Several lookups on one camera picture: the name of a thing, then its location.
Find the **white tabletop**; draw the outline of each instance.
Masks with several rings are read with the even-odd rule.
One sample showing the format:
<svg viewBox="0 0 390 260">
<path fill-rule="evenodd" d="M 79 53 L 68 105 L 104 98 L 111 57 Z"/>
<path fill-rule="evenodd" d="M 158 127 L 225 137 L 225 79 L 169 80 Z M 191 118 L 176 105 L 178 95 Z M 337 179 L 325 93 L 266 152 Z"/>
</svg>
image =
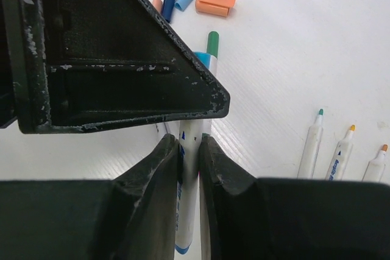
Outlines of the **white tabletop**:
<svg viewBox="0 0 390 260">
<path fill-rule="evenodd" d="M 236 0 L 228 18 L 174 10 L 172 27 L 194 51 L 220 34 L 218 79 L 230 113 L 214 122 L 226 153 L 258 177 L 296 177 L 307 130 L 324 109 L 315 178 L 356 124 L 345 180 L 390 144 L 390 0 Z M 154 126 L 89 135 L 0 131 L 0 178 L 114 178 L 156 145 Z M 390 183 L 390 167 L 382 182 Z M 190 251 L 200 259 L 199 228 Z"/>
</svg>

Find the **white marker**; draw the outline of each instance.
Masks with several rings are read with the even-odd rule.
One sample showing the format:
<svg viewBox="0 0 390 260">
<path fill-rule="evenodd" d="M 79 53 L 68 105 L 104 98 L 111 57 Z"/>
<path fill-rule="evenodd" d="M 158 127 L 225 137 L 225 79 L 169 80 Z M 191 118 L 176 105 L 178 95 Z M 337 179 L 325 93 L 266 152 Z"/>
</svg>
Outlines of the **white marker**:
<svg viewBox="0 0 390 260">
<path fill-rule="evenodd" d="M 309 128 L 307 133 L 305 148 L 303 149 L 302 158 L 300 160 L 298 178 L 311 179 L 316 166 L 319 145 L 322 138 L 322 118 L 324 115 L 323 109 L 320 109 L 316 118 L 316 122 Z"/>
<path fill-rule="evenodd" d="M 364 182 L 380 182 L 380 179 L 385 171 L 385 156 L 388 151 L 388 145 L 384 144 L 378 152 L 376 158 L 368 163 L 366 173 L 364 174 Z"/>
<path fill-rule="evenodd" d="M 175 248 L 185 254 L 194 231 L 195 204 L 197 195 L 197 153 L 202 140 L 203 120 L 180 121 L 179 143 L 183 158 L 182 181 L 177 183 Z"/>
<path fill-rule="evenodd" d="M 349 156 L 351 156 L 352 152 L 352 137 L 355 131 L 355 126 L 352 125 L 346 137 L 343 140 L 340 140 L 337 144 L 335 154 L 331 159 L 331 163 L 329 166 L 329 170 L 326 176 L 326 180 L 341 180 L 344 175 L 344 171 L 346 170 L 346 166 L 348 164 Z"/>
</svg>

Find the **orange marker cap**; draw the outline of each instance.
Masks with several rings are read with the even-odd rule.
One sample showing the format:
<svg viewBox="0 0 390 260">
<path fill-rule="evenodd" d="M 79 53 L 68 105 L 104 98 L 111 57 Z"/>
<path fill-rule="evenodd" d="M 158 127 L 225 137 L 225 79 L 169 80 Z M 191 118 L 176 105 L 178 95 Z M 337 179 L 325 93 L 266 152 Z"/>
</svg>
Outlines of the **orange marker cap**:
<svg viewBox="0 0 390 260">
<path fill-rule="evenodd" d="M 236 0 L 196 0 L 195 8 L 198 12 L 226 17 L 235 3 Z"/>
<path fill-rule="evenodd" d="M 162 0 L 153 0 L 152 5 L 154 8 L 161 13 L 161 9 L 163 8 L 163 1 Z"/>
</svg>

